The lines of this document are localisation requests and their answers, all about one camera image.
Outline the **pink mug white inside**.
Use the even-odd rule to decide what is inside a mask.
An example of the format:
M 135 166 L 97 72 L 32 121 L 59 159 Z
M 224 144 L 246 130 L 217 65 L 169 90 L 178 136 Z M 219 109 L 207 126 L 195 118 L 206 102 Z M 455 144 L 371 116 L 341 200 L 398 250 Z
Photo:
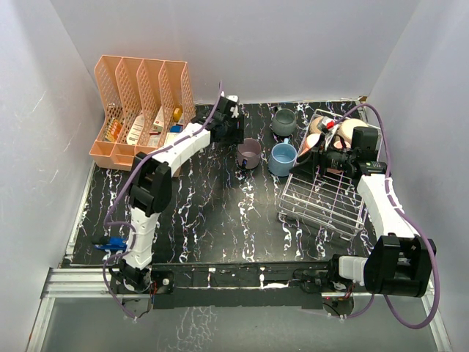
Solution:
M 332 169 L 332 168 L 327 168 L 327 172 L 330 172 L 332 174 L 335 174 L 335 175 L 345 175 L 345 171 L 344 170 L 338 170 L 338 169 Z

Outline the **light pink mug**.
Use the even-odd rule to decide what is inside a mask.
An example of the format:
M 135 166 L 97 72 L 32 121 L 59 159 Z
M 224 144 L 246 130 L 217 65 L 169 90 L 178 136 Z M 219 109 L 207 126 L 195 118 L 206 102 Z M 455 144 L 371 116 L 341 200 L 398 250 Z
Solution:
M 314 147 L 321 138 L 320 133 L 311 133 L 306 137 L 305 142 L 303 143 L 303 152 Z

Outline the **orange red packet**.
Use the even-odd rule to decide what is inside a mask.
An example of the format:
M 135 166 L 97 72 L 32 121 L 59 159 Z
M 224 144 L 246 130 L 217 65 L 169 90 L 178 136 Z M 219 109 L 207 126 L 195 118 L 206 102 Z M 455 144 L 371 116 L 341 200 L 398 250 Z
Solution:
M 115 143 L 117 142 L 120 132 L 122 130 L 122 123 L 116 119 L 112 119 L 104 133 L 104 140 L 106 142 Z

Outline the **white red medicine box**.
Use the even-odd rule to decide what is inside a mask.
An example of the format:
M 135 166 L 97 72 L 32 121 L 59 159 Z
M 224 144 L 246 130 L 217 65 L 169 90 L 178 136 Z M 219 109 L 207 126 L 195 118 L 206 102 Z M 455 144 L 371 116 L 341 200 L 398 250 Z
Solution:
M 160 107 L 152 123 L 150 132 L 161 133 L 164 129 L 164 126 L 165 126 L 165 119 L 164 119 L 163 107 Z

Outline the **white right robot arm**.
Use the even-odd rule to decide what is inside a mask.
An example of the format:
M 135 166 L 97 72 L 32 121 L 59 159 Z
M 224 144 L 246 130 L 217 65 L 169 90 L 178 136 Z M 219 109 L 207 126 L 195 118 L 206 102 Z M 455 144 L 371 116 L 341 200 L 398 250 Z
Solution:
M 331 137 L 316 133 L 291 171 L 294 175 L 323 175 L 328 169 L 335 169 L 351 178 L 369 212 L 377 242 L 367 258 L 334 255 L 326 274 L 328 285 L 342 291 L 354 282 L 370 293 L 421 297 L 432 272 L 430 257 L 436 247 L 402 217 L 388 166 L 377 159 L 377 129 L 357 127 L 352 144 L 339 148 L 328 143 Z

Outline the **tan glazed round mug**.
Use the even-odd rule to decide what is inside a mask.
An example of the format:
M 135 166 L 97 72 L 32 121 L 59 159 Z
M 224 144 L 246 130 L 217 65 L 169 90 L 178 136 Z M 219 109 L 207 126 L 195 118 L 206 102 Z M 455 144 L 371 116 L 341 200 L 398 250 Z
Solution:
M 309 125 L 309 133 L 323 133 L 326 130 L 325 117 L 314 118 Z

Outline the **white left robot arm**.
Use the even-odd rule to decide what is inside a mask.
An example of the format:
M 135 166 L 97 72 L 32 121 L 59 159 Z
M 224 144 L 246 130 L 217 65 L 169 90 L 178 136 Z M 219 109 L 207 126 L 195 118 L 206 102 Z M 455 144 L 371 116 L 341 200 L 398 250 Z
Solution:
M 119 280 L 129 289 L 142 293 L 151 284 L 147 266 L 152 262 L 152 244 L 159 215 L 172 198 L 171 179 L 193 155 L 212 143 L 239 144 L 243 140 L 244 116 L 238 106 L 225 111 L 216 109 L 208 126 L 203 118 L 194 118 L 175 139 L 149 160 L 143 162 L 130 185 L 131 228 L 119 265 Z

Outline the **white labelled box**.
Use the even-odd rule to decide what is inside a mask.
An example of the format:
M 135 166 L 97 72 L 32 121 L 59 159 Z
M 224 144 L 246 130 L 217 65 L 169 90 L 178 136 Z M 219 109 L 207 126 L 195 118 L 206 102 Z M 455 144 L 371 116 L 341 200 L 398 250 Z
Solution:
M 127 137 L 126 137 L 127 144 L 137 145 L 141 137 L 141 134 L 144 130 L 144 126 L 145 126 L 144 115 L 140 114 L 134 119 L 134 122 L 127 134 Z

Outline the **light blue ceramic mug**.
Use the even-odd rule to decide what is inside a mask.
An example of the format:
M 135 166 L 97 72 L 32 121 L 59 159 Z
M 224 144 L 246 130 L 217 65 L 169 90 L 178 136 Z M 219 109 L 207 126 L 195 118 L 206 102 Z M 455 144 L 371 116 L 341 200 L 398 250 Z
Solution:
M 296 161 L 297 154 L 298 152 L 290 143 L 289 138 L 285 138 L 283 142 L 276 144 L 272 148 L 268 160 L 270 173 L 277 177 L 287 177 Z

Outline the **white printed flat box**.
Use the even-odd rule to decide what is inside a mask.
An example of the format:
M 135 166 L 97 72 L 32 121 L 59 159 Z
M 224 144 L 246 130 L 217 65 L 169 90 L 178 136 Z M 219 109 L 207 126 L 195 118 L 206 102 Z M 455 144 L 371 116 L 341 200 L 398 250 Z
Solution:
M 178 138 L 179 135 L 180 133 L 174 133 L 174 132 L 167 133 L 163 146 L 166 147 L 170 144 L 173 144 L 173 142 Z

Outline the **dark grey round mug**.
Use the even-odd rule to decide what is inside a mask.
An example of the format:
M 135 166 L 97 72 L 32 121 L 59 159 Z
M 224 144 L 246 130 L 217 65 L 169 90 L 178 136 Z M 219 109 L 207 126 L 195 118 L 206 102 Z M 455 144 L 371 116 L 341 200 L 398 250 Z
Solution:
M 290 109 L 279 109 L 272 119 L 272 131 L 277 136 L 290 136 L 297 127 L 297 116 Z

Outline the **blue white small box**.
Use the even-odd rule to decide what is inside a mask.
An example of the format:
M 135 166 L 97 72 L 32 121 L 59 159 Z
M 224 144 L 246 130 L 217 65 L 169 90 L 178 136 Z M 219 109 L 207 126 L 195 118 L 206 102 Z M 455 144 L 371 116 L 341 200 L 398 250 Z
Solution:
M 183 125 L 175 124 L 175 125 L 170 127 L 169 132 L 170 133 L 181 133 L 183 131 L 183 129 L 184 129 Z

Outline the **yellow small bottle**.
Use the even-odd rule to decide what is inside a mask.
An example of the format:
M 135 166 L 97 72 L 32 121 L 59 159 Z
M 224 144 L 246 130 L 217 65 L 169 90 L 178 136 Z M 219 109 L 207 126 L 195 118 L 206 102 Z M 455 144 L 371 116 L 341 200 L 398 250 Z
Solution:
M 182 114 L 183 114 L 182 108 L 179 107 L 179 106 L 177 106 L 177 107 L 173 110 L 173 113 L 172 113 L 173 121 L 175 121 L 176 123 L 178 123 L 178 122 L 182 119 Z

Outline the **green-inside mushroom pattern mug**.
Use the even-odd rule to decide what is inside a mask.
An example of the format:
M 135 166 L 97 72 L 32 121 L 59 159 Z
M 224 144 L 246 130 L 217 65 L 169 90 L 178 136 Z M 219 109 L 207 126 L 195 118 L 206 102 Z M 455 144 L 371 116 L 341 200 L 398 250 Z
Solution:
M 352 144 L 352 135 L 354 128 L 367 126 L 368 125 L 362 120 L 356 118 L 346 119 L 344 122 L 341 123 L 336 134 L 338 136 L 341 136 L 348 144 Z

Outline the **purple ceramic mug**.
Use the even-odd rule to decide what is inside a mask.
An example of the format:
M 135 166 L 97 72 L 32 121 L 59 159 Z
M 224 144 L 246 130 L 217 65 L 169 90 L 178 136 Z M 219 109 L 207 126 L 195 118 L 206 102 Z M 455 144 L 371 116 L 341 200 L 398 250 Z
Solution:
M 255 169 L 259 165 L 261 152 L 261 144 L 256 139 L 244 139 L 237 146 L 237 165 L 241 169 Z

